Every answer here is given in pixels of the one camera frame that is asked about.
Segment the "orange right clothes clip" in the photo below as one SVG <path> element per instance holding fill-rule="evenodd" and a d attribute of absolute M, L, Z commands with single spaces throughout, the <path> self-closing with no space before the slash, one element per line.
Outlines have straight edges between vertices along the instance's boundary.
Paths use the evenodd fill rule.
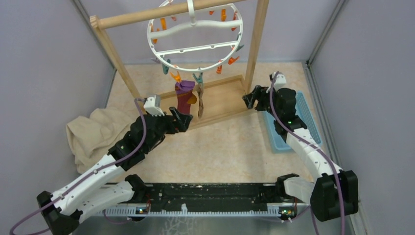
<path fill-rule="evenodd" d="M 232 65 L 233 63 L 235 63 L 238 59 L 240 58 L 240 56 L 237 56 L 237 57 L 230 57 L 229 59 L 228 59 L 228 65 Z"/>

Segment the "beige argyle sock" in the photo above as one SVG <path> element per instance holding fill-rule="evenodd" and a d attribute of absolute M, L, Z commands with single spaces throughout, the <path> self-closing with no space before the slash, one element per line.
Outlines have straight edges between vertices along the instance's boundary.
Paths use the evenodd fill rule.
<path fill-rule="evenodd" d="M 198 119 L 201 119 L 204 113 L 204 103 L 203 103 L 203 94 L 204 94 L 204 85 L 199 84 L 196 92 L 198 94 Z"/>

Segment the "purple red striped sock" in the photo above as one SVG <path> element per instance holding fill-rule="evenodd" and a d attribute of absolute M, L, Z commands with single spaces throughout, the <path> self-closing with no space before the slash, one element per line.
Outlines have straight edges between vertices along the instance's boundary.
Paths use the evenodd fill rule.
<path fill-rule="evenodd" d="M 190 114 L 191 105 L 195 104 L 197 97 L 193 94 L 194 81 L 182 80 L 175 84 L 177 109 L 182 114 Z"/>

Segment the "white round clip hanger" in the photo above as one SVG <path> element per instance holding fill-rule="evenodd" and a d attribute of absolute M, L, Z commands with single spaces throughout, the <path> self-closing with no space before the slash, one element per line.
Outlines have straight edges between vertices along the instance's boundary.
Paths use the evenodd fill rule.
<path fill-rule="evenodd" d="M 240 56 L 243 45 L 243 19 L 233 3 L 191 9 L 182 16 L 151 19 L 146 31 L 154 58 L 162 71 L 200 73 L 220 70 L 228 59 Z"/>

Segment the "wooden hanger stand frame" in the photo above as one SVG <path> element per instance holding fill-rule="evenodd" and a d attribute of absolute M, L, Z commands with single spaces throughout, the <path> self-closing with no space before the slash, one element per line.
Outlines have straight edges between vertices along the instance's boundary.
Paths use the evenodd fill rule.
<path fill-rule="evenodd" d="M 139 98 L 140 93 L 130 77 L 122 59 L 116 50 L 113 42 L 107 34 L 107 29 L 140 22 L 146 22 L 145 34 L 148 28 L 148 22 L 151 19 L 159 19 L 162 17 L 182 16 L 191 11 L 191 9 L 202 10 L 209 7 L 220 6 L 223 4 L 233 3 L 233 0 L 187 0 L 175 3 L 172 0 L 164 1 L 159 7 L 137 11 L 133 13 L 122 14 L 113 17 L 99 18 L 96 15 L 90 16 L 91 27 L 97 36 L 99 42 L 104 48 L 105 53 L 114 65 L 118 74 L 122 78 L 124 84 L 128 88 L 132 97 Z M 256 5 L 254 27 L 251 36 L 251 44 L 249 57 L 244 74 L 237 74 L 227 78 L 215 81 L 204 82 L 204 113 L 201 119 L 198 119 L 198 94 L 196 89 L 198 84 L 194 80 L 192 74 L 187 72 L 179 72 L 182 80 L 194 81 L 195 87 L 193 94 L 197 97 L 195 104 L 191 105 L 190 114 L 193 115 L 191 128 L 198 128 L 210 124 L 215 124 L 229 118 L 245 115 L 248 109 L 243 104 L 241 97 L 249 93 L 253 81 L 254 70 L 257 62 L 260 42 L 263 33 L 263 27 L 268 10 L 268 1 L 260 0 Z M 177 108 L 177 97 L 175 92 L 176 81 L 168 73 L 168 84 L 173 86 L 173 90 L 161 93 L 161 107 L 175 106 Z"/>

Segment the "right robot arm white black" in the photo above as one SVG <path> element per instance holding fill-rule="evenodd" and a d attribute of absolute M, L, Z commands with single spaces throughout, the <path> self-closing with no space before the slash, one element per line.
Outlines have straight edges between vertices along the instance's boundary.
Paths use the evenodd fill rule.
<path fill-rule="evenodd" d="M 276 197 L 288 202 L 295 197 L 310 205 L 316 218 L 323 222 L 355 214 L 358 205 L 358 178 L 352 171 L 345 171 L 324 157 L 324 152 L 314 141 L 306 123 L 297 115 L 297 93 L 289 88 L 278 90 L 255 86 L 242 96 L 248 109 L 265 111 L 273 116 L 276 133 L 300 157 L 314 182 L 298 175 L 281 176 L 277 180 Z"/>

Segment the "beige crumpled cloth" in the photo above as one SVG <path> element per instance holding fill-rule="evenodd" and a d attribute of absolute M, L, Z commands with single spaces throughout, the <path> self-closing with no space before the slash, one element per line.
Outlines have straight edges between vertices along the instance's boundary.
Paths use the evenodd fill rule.
<path fill-rule="evenodd" d="M 94 166 L 130 130 L 134 120 L 114 108 L 95 109 L 66 124 L 66 134 L 79 174 Z"/>

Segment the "orange front clothes clip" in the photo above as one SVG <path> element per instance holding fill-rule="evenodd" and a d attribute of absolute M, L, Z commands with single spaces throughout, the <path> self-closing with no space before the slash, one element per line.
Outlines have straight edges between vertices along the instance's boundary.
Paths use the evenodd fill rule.
<path fill-rule="evenodd" d="M 175 73 L 170 72 L 170 76 L 177 82 L 177 83 L 181 83 L 182 82 L 182 78 L 181 75 L 178 71 L 176 71 Z"/>

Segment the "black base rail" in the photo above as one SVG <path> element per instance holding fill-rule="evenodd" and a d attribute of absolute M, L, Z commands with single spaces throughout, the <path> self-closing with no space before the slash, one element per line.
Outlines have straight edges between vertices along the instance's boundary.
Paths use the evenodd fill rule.
<path fill-rule="evenodd" d="M 291 220 L 307 205 L 284 199 L 274 183 L 153 183 L 141 199 L 106 209 L 106 216 L 269 217 Z"/>

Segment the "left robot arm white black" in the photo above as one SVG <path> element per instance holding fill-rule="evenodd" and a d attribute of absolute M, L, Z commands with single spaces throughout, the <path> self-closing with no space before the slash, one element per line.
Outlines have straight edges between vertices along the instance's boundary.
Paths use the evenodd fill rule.
<path fill-rule="evenodd" d="M 69 235 L 90 216 L 118 203 L 146 200 L 144 181 L 136 174 L 127 176 L 110 188 L 103 185 L 126 173 L 162 143 L 166 135 L 186 132 L 193 119 L 175 107 L 171 114 L 141 114 L 129 131 L 90 169 L 70 184 L 52 193 L 37 196 L 41 214 L 54 235 Z"/>

